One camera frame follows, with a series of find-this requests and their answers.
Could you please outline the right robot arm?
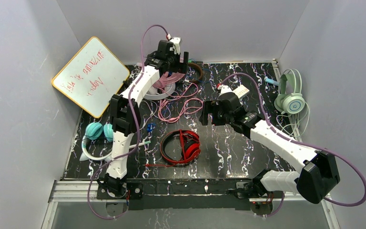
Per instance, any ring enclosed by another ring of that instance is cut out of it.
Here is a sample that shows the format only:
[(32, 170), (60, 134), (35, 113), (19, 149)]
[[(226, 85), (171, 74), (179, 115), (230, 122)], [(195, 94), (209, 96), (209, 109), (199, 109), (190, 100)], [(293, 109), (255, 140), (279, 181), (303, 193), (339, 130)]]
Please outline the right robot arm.
[(220, 95), (217, 100), (205, 101), (199, 121), (207, 125), (230, 125), (289, 163), (293, 172), (264, 170), (251, 182), (250, 192), (262, 195), (282, 191), (300, 194), (307, 201), (318, 204), (340, 182), (335, 157), (323, 150), (295, 143), (281, 131), (273, 131), (264, 117), (247, 111), (233, 92)]

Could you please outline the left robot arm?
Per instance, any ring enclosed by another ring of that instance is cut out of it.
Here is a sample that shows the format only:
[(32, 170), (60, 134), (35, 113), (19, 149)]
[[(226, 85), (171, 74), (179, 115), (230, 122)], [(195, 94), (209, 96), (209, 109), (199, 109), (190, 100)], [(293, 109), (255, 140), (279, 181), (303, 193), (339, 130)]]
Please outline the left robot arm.
[(99, 184), (116, 197), (123, 197), (127, 193), (123, 178), (127, 174), (131, 139), (134, 135), (141, 136), (140, 102), (162, 74), (184, 73), (187, 70), (188, 52), (184, 52), (181, 59), (180, 44), (179, 37), (159, 41), (157, 50), (147, 56), (133, 82), (122, 93), (115, 94), (110, 99), (113, 144), (111, 158), (108, 159), (109, 166)]

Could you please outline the pink headphones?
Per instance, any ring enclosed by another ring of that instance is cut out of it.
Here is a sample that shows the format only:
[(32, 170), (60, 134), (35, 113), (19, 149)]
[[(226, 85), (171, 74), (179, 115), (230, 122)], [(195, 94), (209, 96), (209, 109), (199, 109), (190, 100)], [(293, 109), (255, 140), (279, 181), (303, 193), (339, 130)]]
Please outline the pink headphones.
[(156, 81), (152, 86), (157, 89), (163, 89), (167, 85), (173, 84), (181, 80), (185, 76), (184, 73), (171, 73), (165, 72), (158, 81)]

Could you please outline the teal white cat-ear headphones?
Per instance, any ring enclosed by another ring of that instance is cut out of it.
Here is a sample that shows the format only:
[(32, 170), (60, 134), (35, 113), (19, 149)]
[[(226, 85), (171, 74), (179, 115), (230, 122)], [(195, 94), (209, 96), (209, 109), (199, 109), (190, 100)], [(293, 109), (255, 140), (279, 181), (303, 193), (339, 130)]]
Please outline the teal white cat-ear headphones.
[(99, 137), (104, 134), (105, 139), (112, 143), (113, 142), (113, 127), (112, 124), (107, 123), (102, 125), (99, 122), (92, 122), (87, 125), (85, 129), (85, 134), (81, 141), (81, 149), (82, 154), (80, 156), (80, 161), (87, 161), (87, 160), (93, 160), (93, 161), (106, 161), (109, 162), (111, 160), (111, 153), (101, 156), (101, 157), (95, 157), (92, 154), (90, 154), (87, 150), (87, 144), (90, 141), (94, 141), (99, 139)]

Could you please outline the red headphones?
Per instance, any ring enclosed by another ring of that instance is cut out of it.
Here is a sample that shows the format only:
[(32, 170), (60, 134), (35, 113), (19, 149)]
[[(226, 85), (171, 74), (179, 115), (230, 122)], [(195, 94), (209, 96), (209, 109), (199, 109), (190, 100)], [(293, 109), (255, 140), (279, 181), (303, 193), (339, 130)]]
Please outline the red headphones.
[[(178, 139), (181, 147), (181, 158), (180, 160), (172, 159), (166, 153), (166, 145), (174, 140)], [(168, 133), (160, 143), (160, 153), (164, 161), (167, 163), (167, 167), (183, 165), (191, 163), (201, 153), (200, 150), (200, 137), (199, 135), (191, 130), (175, 130)]]

